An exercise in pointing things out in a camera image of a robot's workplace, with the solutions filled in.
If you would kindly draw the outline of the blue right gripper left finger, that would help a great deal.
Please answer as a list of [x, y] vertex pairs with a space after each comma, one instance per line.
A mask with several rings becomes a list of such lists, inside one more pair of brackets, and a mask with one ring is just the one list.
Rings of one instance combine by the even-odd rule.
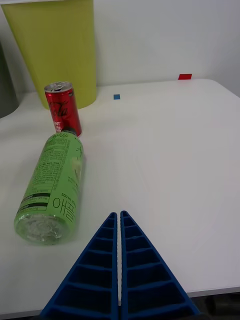
[[40, 319], [118, 319], [117, 235], [117, 214], [112, 212], [41, 311]]

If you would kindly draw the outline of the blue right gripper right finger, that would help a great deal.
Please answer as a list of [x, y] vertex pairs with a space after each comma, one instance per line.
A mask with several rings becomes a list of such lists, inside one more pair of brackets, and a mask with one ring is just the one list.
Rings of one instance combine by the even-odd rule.
[[200, 319], [198, 308], [127, 211], [120, 213], [120, 228], [121, 318]]

